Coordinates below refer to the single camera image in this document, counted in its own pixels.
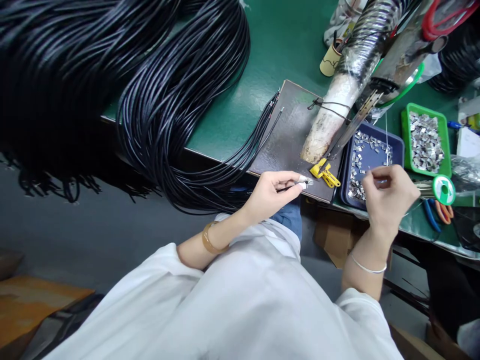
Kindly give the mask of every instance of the hand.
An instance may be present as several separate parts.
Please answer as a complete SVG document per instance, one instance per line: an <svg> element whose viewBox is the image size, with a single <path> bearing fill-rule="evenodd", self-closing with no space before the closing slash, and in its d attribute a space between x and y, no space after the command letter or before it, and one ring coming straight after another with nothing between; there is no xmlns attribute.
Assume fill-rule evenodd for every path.
<svg viewBox="0 0 480 360"><path fill-rule="evenodd" d="M258 179L250 198L238 212L242 213L251 225L268 219L307 188L304 182L295 185L300 177L305 181L305 176L293 171L264 172ZM292 187L288 190L277 192L290 186Z"/></svg>
<svg viewBox="0 0 480 360"><path fill-rule="evenodd" d="M366 195L366 209L373 232L393 238L420 190L400 165L380 166L367 172L361 184Z"/></svg>

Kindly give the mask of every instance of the yellow plastic tool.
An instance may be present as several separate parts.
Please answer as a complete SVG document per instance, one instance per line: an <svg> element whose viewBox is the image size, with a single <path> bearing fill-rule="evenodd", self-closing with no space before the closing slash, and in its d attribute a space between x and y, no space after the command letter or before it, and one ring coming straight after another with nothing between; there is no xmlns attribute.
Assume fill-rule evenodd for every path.
<svg viewBox="0 0 480 360"><path fill-rule="evenodd" d="M329 163L325 166L325 170L322 171L321 173L319 173L320 171L320 167L325 164L325 162L327 161L326 158L323 158L322 160L320 160L320 162L316 165L314 165L311 169L310 169L310 172L311 174L316 177L317 179L320 179L320 178L323 178L323 180L325 180L327 186L329 188L333 188L333 187L339 187L341 185L340 181L335 177L333 176L333 174L329 171L330 168L332 167Z"/></svg>

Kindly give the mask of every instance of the blue-handled pliers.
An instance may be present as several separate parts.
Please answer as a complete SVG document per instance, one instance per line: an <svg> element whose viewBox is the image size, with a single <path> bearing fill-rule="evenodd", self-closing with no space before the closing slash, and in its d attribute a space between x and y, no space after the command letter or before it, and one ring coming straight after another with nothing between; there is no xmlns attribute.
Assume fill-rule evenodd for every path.
<svg viewBox="0 0 480 360"><path fill-rule="evenodd" d="M425 199L423 200L423 208L425 209L426 217L430 223L433 230L438 233L442 232L439 224L435 221L434 214L432 213L432 208L435 209L435 200L434 199Z"/></svg>

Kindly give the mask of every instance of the cardboard box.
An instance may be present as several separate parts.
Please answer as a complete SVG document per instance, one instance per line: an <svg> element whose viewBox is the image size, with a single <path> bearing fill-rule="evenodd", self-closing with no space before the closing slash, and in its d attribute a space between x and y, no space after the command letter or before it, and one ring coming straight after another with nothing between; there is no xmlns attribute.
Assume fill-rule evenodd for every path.
<svg viewBox="0 0 480 360"><path fill-rule="evenodd" d="M405 360L445 360L438 352L432 349L418 337L390 325L390 333L395 345Z"/></svg>
<svg viewBox="0 0 480 360"><path fill-rule="evenodd" d="M438 323L427 324L426 343L446 360L471 360Z"/></svg>
<svg viewBox="0 0 480 360"><path fill-rule="evenodd" d="M321 209L314 239L326 251L333 264L342 269L347 256L368 228L368 221L362 221L349 213Z"/></svg>

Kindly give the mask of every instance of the green workbench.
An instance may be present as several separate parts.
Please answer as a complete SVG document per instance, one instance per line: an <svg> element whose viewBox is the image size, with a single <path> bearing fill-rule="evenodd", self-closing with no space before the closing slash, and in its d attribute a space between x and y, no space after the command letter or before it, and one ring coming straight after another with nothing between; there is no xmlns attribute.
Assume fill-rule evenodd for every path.
<svg viewBox="0 0 480 360"><path fill-rule="evenodd" d="M285 79L324 96L331 78L320 73L319 65L326 47L323 33L337 1L318 0L246 0L250 26L251 53L247 67L237 86L217 98L191 137L188 148L217 160L226 160L250 135L266 102L282 86ZM414 86L403 99L388 111L388 132L401 135L400 112L413 102L456 119L457 100L432 90L427 84ZM105 116L115 118L117 105ZM378 126L385 128L384 119ZM344 205L338 196L333 206L361 212ZM446 226L441 235L435 233L419 206L401 223L401 230L453 251L463 251L469 258L480 254L458 247L454 227Z"/></svg>

